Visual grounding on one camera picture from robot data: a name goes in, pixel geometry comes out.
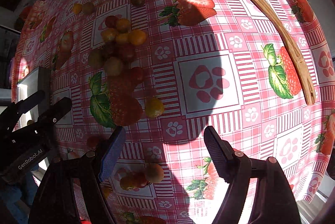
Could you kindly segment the yellow fruit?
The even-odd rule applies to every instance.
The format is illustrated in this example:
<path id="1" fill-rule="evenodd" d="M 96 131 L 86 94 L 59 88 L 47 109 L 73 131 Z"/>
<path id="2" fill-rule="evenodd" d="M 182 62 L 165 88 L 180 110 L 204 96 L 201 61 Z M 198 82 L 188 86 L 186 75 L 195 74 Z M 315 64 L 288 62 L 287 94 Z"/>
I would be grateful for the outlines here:
<path id="1" fill-rule="evenodd" d="M 164 110 L 164 104 L 160 99 L 156 97 L 150 97 L 146 99 L 145 114 L 147 117 L 157 118 L 163 114 Z"/>

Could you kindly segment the white tray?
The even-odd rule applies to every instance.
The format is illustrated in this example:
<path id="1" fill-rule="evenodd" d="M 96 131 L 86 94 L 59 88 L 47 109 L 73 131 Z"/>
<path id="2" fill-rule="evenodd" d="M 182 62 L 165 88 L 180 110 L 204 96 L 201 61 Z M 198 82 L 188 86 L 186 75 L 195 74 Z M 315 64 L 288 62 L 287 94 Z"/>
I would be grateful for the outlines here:
<path id="1" fill-rule="evenodd" d="M 37 67 L 31 71 L 17 85 L 17 100 L 25 100 L 38 90 L 45 92 L 45 98 L 30 111 L 22 114 L 19 119 L 19 128 L 27 125 L 29 120 L 37 121 L 38 117 L 45 112 L 50 106 L 50 69 Z"/>

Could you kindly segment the pale green round fruit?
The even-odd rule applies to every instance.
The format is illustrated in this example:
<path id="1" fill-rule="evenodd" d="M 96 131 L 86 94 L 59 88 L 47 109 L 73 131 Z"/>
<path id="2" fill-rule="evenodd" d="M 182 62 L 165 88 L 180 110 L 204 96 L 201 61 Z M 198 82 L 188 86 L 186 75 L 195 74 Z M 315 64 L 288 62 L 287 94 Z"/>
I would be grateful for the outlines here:
<path id="1" fill-rule="evenodd" d="M 116 57 L 111 57 L 104 63 L 104 71 L 109 77 L 115 77 L 120 75 L 122 70 L 123 63 L 120 59 Z"/>

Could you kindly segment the pink strawberry tablecloth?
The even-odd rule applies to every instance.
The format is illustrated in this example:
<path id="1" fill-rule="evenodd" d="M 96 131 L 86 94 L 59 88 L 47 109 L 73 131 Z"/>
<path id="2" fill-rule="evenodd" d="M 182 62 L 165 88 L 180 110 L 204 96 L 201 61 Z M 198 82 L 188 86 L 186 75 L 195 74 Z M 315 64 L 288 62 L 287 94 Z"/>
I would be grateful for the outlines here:
<path id="1" fill-rule="evenodd" d="M 309 106 L 283 41 L 251 0 L 35 2 L 15 55 L 12 97 L 37 67 L 50 69 L 50 102 L 71 98 L 55 126 L 63 158 L 78 157 L 125 123 L 126 141 L 104 195 L 117 223 L 211 223 L 227 190 L 203 140 L 207 126 L 248 157 L 275 157 L 297 201 L 309 203 L 334 140 L 334 67 L 307 0 L 265 0 L 300 49 L 316 93 Z M 90 15 L 75 3 L 92 2 Z M 131 22 L 107 28 L 107 16 Z M 147 40 L 132 45 L 128 35 Z M 120 59 L 120 75 L 104 63 Z M 145 114 L 147 98 L 164 104 Z"/>

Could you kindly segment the small yellow tomato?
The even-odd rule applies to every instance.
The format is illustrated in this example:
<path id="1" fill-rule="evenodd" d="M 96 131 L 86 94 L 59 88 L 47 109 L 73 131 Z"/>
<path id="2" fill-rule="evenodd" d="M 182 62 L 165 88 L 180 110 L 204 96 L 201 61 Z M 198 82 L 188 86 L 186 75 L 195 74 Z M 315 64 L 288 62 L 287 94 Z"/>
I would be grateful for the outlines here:
<path id="1" fill-rule="evenodd" d="M 82 5 L 80 3 L 75 3 L 72 7 L 72 12 L 78 15 L 82 11 Z"/>

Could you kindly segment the red cherry tomato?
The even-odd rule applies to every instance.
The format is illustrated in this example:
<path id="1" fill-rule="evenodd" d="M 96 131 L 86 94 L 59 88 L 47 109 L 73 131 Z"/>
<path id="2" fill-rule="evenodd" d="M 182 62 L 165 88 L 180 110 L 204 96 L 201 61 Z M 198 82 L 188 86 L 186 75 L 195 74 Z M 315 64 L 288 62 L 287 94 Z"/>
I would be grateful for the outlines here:
<path id="1" fill-rule="evenodd" d="M 105 25 L 107 28 L 116 28 L 116 23 L 118 21 L 118 17 L 115 15 L 110 15 L 105 18 Z"/>

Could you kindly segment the green brown fruit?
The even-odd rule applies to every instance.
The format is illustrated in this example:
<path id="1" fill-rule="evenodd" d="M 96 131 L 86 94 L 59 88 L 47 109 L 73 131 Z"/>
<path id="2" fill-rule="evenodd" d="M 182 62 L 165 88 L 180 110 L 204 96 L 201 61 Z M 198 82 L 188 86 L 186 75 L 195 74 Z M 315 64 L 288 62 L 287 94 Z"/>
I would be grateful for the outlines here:
<path id="1" fill-rule="evenodd" d="M 94 12 L 95 7 L 92 2 L 86 2 L 82 5 L 82 13 L 85 15 L 90 15 Z"/>

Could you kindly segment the orange cherry tomato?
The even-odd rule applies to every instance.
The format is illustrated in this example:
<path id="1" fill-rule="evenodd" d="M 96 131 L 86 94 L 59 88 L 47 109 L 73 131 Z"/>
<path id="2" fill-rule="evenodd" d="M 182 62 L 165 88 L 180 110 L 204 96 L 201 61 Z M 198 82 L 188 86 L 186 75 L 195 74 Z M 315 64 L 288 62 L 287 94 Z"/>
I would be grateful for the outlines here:
<path id="1" fill-rule="evenodd" d="M 120 33 L 127 33 L 131 29 L 131 22 L 126 18 L 120 18 L 116 21 L 115 26 Z"/>

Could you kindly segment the large orange tomato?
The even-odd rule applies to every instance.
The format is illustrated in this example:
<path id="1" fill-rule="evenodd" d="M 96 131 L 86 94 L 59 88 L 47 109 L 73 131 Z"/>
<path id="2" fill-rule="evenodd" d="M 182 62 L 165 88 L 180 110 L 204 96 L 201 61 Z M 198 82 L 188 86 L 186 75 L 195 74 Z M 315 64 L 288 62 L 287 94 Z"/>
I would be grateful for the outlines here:
<path id="1" fill-rule="evenodd" d="M 134 46 L 142 45 L 147 40 L 147 34 L 143 30 L 132 30 L 128 35 L 129 42 Z"/>

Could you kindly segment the dark olive fruit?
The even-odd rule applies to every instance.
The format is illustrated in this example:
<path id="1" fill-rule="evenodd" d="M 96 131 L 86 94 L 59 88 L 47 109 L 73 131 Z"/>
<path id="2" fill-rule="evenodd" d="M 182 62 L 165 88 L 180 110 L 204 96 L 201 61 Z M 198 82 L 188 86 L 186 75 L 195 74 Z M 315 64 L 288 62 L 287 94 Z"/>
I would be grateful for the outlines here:
<path id="1" fill-rule="evenodd" d="M 134 7 L 143 7 L 145 5 L 145 0 L 130 0 L 130 2 Z"/>

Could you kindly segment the long wooden utensil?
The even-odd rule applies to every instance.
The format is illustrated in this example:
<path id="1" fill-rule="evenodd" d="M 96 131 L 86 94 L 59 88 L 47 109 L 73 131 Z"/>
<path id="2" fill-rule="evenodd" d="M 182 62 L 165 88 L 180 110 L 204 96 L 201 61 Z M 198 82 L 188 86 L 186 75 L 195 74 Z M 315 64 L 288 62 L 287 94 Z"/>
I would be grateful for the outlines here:
<path id="1" fill-rule="evenodd" d="M 283 41 L 283 44 L 290 56 L 290 59 L 295 67 L 306 104 L 309 106 L 315 104 L 316 95 L 309 69 L 296 42 L 291 37 L 289 32 L 284 28 L 284 25 L 281 23 L 279 17 L 277 17 L 274 10 L 265 0 L 251 1 L 271 21 L 275 29 L 278 31 Z"/>

